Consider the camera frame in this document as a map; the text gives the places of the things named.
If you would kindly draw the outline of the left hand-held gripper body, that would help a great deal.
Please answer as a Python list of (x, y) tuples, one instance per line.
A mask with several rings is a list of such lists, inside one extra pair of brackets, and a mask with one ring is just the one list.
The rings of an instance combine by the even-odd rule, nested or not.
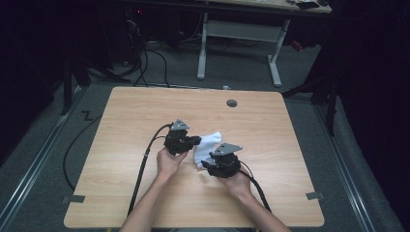
[(176, 120), (170, 126), (165, 137), (164, 146), (171, 155), (175, 156), (176, 154), (185, 153), (193, 147), (188, 137), (189, 128), (181, 119)]

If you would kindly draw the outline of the person's right hand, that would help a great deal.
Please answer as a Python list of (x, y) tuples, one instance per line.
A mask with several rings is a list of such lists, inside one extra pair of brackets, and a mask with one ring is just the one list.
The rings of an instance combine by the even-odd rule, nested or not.
[(219, 178), (219, 181), (227, 188), (230, 195), (239, 201), (244, 201), (251, 196), (249, 174), (244, 170), (229, 178)]

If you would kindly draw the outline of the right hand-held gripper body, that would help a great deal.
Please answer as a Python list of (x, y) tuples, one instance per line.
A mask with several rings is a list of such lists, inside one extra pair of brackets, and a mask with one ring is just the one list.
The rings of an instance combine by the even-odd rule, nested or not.
[(242, 147), (229, 143), (221, 143), (213, 152), (216, 158), (210, 163), (209, 174), (220, 178), (234, 176), (241, 168), (240, 161), (235, 152), (241, 151)]

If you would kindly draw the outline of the person's left hand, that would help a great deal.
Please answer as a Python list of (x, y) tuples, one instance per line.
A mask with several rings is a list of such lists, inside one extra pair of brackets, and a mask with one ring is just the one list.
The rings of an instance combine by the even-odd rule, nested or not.
[(157, 178), (162, 181), (170, 180), (179, 170), (182, 161), (188, 153), (173, 156), (166, 148), (161, 149), (157, 155), (158, 174)]

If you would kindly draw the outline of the metal floor rail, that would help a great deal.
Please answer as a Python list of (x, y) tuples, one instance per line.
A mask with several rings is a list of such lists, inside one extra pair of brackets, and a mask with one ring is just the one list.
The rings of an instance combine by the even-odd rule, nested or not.
[(352, 178), (352, 175), (343, 159), (342, 152), (338, 147), (336, 138), (331, 135), (327, 128), (326, 116), (321, 106), (314, 105), (313, 110), (318, 118), (321, 128), (326, 134), (328, 143), (330, 144), (332, 155), (336, 163), (338, 176), (343, 184), (347, 198), (354, 211), (356, 219), (362, 229), (362, 232), (375, 232), (374, 224), (368, 214), (366, 204), (359, 193), (359, 190)]
[(87, 91), (87, 87), (77, 86), (73, 92), (72, 104), (66, 111), (59, 115), (58, 121), (50, 131), (44, 144), (39, 152), (36, 154), (28, 170), (21, 178), (9, 202), (4, 210), (0, 213), (0, 232), (7, 232), (10, 224), (15, 218), (18, 210), (23, 204), (26, 196), (29, 194), (32, 186), (36, 183), (40, 173), (42, 172), (45, 163), (50, 157), (51, 149), (53, 148), (56, 139), (60, 136), (63, 127), (66, 125), (73, 109), (77, 103), (83, 98)]

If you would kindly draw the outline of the white-framed wooden desk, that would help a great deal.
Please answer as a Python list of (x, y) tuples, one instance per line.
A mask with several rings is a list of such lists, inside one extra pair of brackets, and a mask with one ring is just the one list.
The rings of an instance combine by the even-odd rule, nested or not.
[[(300, 10), (296, 3), (315, 2), (320, 7), (316, 9)], [(250, 10), (278, 10), (284, 13), (308, 13), (317, 15), (329, 15), (332, 8), (329, 5), (320, 4), (319, 0), (204, 0), (204, 4), (210, 7), (212, 4), (226, 4), (228, 6), (241, 6)], [(267, 62), (276, 87), (281, 86), (278, 73), (277, 59), (285, 39), (290, 18), (286, 17), (279, 23), (234, 22), (232, 19), (210, 19), (207, 13), (202, 17), (201, 48), (198, 59), (197, 78), (202, 80), (206, 74), (207, 64), (207, 39), (209, 37), (239, 39), (245, 41), (273, 43), (273, 52), (267, 56)]]

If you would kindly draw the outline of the black metal stand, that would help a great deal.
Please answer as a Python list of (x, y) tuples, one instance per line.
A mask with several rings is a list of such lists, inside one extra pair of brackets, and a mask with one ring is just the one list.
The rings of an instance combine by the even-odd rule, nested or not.
[(290, 98), (298, 93), (311, 92), (310, 102), (314, 105), (327, 105), (325, 127), (331, 136), (334, 136), (334, 119), (337, 104), (337, 87), (340, 78), (337, 74), (327, 75), (308, 81), (282, 93), (284, 98)]
[(77, 55), (69, 55), (64, 63), (62, 115), (67, 114), (73, 104), (73, 79), (80, 87), (88, 87), (91, 83), (84, 60)]

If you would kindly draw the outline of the dark item on desk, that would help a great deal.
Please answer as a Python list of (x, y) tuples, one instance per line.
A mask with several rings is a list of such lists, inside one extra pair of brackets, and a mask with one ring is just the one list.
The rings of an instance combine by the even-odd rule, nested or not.
[(298, 2), (296, 3), (296, 6), (300, 9), (300, 10), (308, 10), (308, 9), (316, 9), (319, 8), (320, 6), (315, 3), (315, 2)]

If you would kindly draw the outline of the white sock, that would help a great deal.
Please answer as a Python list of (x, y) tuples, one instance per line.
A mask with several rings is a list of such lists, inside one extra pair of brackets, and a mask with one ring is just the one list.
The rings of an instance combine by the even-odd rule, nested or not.
[(198, 168), (203, 167), (202, 164), (201, 164), (202, 160), (208, 161), (210, 159), (209, 153), (213, 152), (218, 145), (219, 144), (216, 144), (215, 146), (202, 145), (201, 141), (200, 141), (199, 145), (194, 146), (193, 158), (194, 158), (194, 162), (195, 162), (195, 164)]
[(203, 135), (201, 137), (201, 144), (202, 145), (211, 145), (215, 146), (216, 144), (221, 143), (222, 135), (219, 131)]

